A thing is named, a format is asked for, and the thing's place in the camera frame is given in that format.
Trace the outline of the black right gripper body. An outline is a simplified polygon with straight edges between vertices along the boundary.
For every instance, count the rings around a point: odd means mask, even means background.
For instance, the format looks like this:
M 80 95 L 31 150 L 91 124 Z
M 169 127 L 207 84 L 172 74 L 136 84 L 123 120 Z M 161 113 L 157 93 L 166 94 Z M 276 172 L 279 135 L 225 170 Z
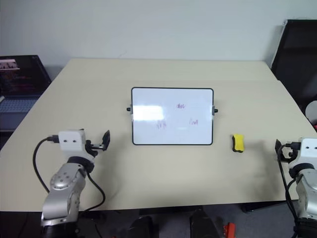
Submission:
M 290 142 L 281 145 L 278 148 L 278 159 L 284 163 L 290 163 L 294 161 L 300 150 L 300 142 Z

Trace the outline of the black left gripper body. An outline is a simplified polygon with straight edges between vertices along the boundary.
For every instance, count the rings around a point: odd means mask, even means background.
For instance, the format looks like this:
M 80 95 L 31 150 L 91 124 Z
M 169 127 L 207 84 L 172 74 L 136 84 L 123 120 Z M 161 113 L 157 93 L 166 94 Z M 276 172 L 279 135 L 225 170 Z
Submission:
M 99 150 L 104 151 L 105 147 L 103 144 L 92 144 L 91 140 L 86 140 L 85 150 L 91 156 L 96 157 L 98 155 L 98 151 Z

